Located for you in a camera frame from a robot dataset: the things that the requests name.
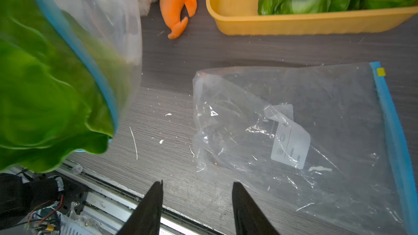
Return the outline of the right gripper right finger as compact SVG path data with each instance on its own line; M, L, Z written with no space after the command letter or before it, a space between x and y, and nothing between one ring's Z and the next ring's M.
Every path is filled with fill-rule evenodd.
M237 235L279 235L240 182L234 182L232 202Z

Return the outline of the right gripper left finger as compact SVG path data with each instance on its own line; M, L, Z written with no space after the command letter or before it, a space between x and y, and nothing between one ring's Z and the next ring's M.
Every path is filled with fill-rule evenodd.
M163 208L163 182L155 182L117 235L159 235Z

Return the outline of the yellow plastic tray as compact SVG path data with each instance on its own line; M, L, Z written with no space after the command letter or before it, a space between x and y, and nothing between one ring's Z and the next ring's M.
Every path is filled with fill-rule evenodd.
M258 15L258 0L206 0L226 35L317 35L379 33L418 13L417 6L304 15Z

